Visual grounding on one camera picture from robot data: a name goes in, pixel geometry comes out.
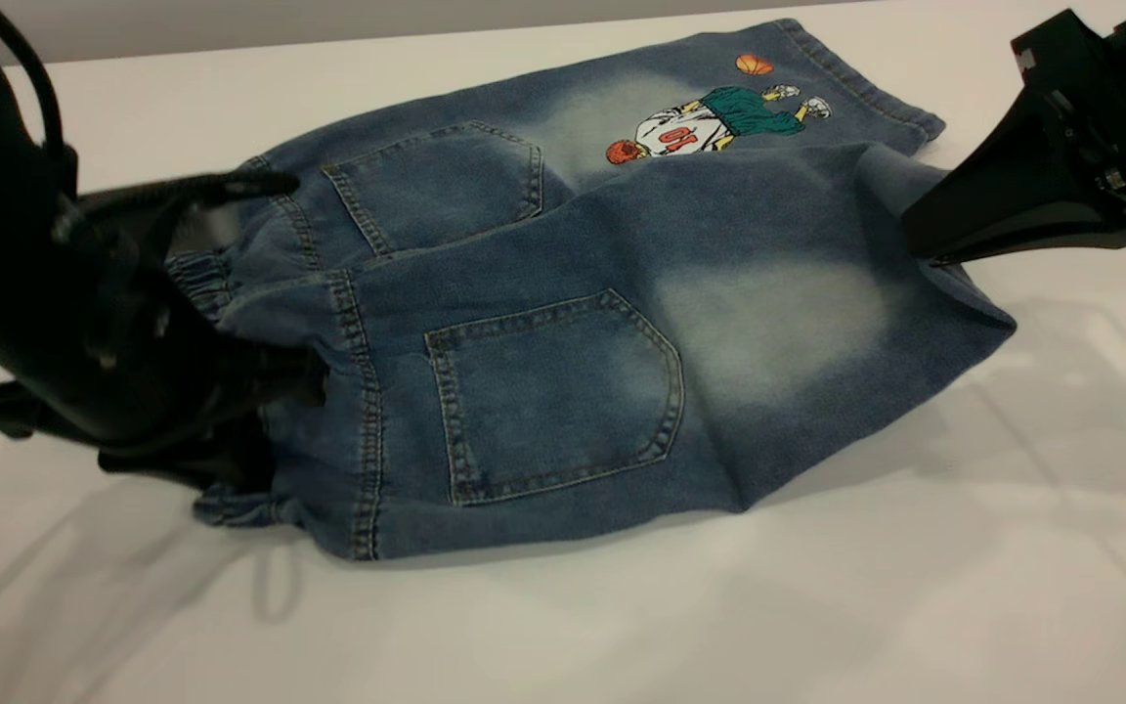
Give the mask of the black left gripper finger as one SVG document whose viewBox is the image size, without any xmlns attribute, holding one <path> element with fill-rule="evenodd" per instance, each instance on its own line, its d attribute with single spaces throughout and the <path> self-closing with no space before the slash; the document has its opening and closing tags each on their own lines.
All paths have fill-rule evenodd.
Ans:
<svg viewBox="0 0 1126 704">
<path fill-rule="evenodd" d="M 74 229 L 146 232 L 157 220 L 173 235 L 193 219 L 236 200 L 291 195 L 300 177 L 285 172 L 197 173 L 173 180 L 86 193 L 75 200 Z"/>
<path fill-rule="evenodd" d="M 213 384 L 178 426 L 124 451 L 99 452 L 108 475 L 160 478 L 206 490 L 227 485 L 263 492 L 276 476 L 276 458 L 262 420 L 263 407 L 282 401 L 320 407 L 329 366 L 313 349 L 236 349 L 218 360 Z"/>
</svg>

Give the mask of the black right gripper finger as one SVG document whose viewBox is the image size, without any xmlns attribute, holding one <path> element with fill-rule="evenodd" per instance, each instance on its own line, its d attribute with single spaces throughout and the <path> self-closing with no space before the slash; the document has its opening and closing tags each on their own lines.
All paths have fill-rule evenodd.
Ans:
<svg viewBox="0 0 1126 704">
<path fill-rule="evenodd" d="M 1066 222 L 1042 226 L 1015 228 L 1010 224 L 986 228 L 977 235 L 965 237 L 960 243 L 942 246 L 930 253 L 933 266 L 956 266 L 1011 253 L 1042 252 L 1051 249 L 1126 248 L 1126 220 L 1117 223 Z"/>
<path fill-rule="evenodd" d="M 981 146 L 903 214 L 915 258 L 986 228 L 1121 220 L 1106 173 L 1112 143 L 1094 121 L 1024 90 Z"/>
</svg>

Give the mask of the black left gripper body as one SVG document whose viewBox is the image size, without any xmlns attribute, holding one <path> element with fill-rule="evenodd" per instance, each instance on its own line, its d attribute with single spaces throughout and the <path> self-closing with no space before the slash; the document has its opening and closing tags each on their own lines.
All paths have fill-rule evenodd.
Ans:
<svg viewBox="0 0 1126 704">
<path fill-rule="evenodd" d="M 9 304 L 0 433 L 118 454 L 193 436 L 218 406 L 225 349 L 166 271 L 213 244 L 193 200 L 71 203 L 27 259 L 34 308 Z"/>
</svg>

